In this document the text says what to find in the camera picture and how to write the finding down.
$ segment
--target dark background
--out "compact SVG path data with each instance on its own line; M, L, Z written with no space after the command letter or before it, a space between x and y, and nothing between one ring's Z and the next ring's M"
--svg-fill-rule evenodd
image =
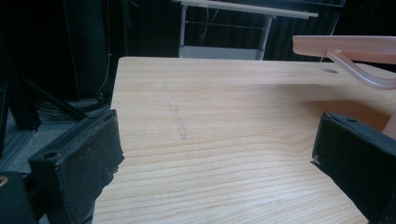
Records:
M293 35L396 35L396 2L391 0L227 2L319 14L309 20L273 20L264 60L321 60L293 53ZM14 75L62 99L105 96L109 101L119 57L177 57L180 11L180 3L171 0L0 0L0 37ZM211 21L216 10L207 13L189 7L187 20ZM213 22L262 27L264 17L220 10ZM197 42L204 29L188 23L185 44L256 49L262 34L257 29L208 26L205 39Z

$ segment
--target pencil mark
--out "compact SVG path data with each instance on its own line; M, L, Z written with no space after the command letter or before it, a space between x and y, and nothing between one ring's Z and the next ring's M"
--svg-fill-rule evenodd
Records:
M166 86L163 87L163 91L165 91L166 102L168 103L169 109L171 110L178 132L180 133L180 137L183 140L187 140L186 126L184 126L184 123L180 118L177 105L173 104L172 93L169 91L169 89Z

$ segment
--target black panel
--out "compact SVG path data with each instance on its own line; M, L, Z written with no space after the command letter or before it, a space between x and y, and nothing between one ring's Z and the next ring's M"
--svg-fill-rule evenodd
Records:
M64 0L70 49L79 93L92 94L105 81L108 50L100 0Z
M172 1L124 1L131 27L128 49L131 56L177 57L180 4Z
M312 156L371 223L396 222L396 140L355 119L324 113Z
M23 77L62 98L78 98L62 1L0 1L0 29Z
M115 110L82 120L29 158L51 201L49 221L83 223L122 160Z

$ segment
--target wood grain surface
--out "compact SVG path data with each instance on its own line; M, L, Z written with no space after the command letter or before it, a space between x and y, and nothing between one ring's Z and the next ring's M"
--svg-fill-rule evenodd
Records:
M112 108L125 160L93 223L367 223L310 163L319 116L382 130L396 93L333 63L123 58Z

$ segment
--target wooden table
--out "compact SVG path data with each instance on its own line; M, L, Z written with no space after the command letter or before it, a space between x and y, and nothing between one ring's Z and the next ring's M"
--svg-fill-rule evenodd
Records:
M333 63L123 58L112 107L125 160L94 223L367 223L310 163L319 116L382 130L396 91Z

